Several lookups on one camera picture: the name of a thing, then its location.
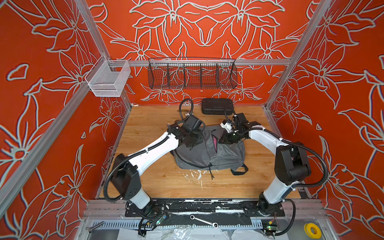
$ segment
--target yellow ring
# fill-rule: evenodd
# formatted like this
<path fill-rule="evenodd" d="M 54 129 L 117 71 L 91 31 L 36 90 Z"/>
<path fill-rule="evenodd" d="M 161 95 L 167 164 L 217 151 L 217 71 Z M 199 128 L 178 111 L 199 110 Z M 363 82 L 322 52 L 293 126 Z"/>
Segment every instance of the yellow ring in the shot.
<path fill-rule="evenodd" d="M 304 225 L 304 231 L 310 238 L 321 238 L 321 231 L 314 223 L 307 223 Z"/>

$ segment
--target red wall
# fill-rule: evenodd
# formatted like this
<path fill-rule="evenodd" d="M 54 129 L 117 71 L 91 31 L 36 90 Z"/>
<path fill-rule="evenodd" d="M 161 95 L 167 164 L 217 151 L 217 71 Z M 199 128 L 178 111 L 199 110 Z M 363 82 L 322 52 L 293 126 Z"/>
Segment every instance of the red wall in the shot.
<path fill-rule="evenodd" d="M 101 1 L 87 0 L 112 59 L 163 56 L 242 59 L 289 58 L 318 1 Z M 126 91 L 131 102 L 167 105 L 191 97 L 231 98 L 263 104 L 284 66 L 238 68 L 228 90 L 151 90 L 147 70 L 132 68 Z"/>
<path fill-rule="evenodd" d="M 341 239 L 384 237 L 384 3 L 334 1 L 272 107 L 283 137 L 322 153 L 323 200 Z M 312 176 L 322 171 L 316 158 Z"/>
<path fill-rule="evenodd" d="M 72 0 L 0 8 L 0 187 L 100 57 Z M 126 108 L 89 92 L 0 220 L 0 238 L 73 238 L 96 196 Z"/>

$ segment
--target wrench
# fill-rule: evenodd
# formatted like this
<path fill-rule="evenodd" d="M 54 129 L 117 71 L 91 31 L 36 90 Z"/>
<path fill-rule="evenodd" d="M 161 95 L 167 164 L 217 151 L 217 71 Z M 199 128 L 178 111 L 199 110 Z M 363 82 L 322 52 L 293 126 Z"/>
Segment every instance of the wrench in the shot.
<path fill-rule="evenodd" d="M 206 223 L 206 224 L 212 225 L 214 228 L 218 228 L 218 224 L 217 224 L 217 222 L 208 222 L 208 221 L 202 220 L 202 219 L 200 219 L 200 218 L 197 218 L 197 217 L 195 217 L 194 215 L 191 215 L 190 218 L 191 218 L 192 220 L 196 219 L 196 220 L 198 220 L 198 221 L 200 221 L 200 222 L 204 222 L 204 223 Z"/>

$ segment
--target white mesh basket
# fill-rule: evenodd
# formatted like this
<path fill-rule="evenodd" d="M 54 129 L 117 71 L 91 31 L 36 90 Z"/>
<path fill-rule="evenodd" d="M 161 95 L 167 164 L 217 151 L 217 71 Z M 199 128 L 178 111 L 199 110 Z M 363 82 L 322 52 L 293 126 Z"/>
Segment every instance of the white mesh basket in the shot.
<path fill-rule="evenodd" d="M 85 77 L 96 97 L 119 97 L 131 73 L 128 61 L 118 69 L 120 71 L 110 67 L 110 62 L 112 61 L 107 61 L 104 56 L 101 56 Z"/>

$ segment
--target wooden table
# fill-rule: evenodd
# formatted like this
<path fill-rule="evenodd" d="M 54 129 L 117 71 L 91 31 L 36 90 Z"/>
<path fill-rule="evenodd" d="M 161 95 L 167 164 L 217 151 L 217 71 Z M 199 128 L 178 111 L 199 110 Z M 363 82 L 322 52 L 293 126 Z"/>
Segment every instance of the wooden table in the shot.
<path fill-rule="evenodd" d="M 244 113 L 248 121 L 258 121 L 270 129 L 261 107 L 235 106 L 235 111 Z M 194 115 L 207 126 L 225 119 L 221 115 L 202 114 L 200 106 L 194 107 Z M 115 155 L 129 155 L 141 150 L 159 138 L 167 130 L 168 123 L 173 124 L 178 119 L 178 106 L 133 107 Z M 167 153 L 141 175 L 142 187 L 150 197 L 258 198 L 275 177 L 275 156 L 254 140 L 245 140 L 244 144 L 245 164 L 249 168 L 245 175 L 234 176 L 230 169 L 213 170 L 215 178 L 212 180 L 209 171 L 180 169 L 174 157 Z M 119 195 L 112 183 L 108 186 L 108 194 L 111 197 Z M 300 198 L 300 195 L 295 191 L 288 197 Z"/>

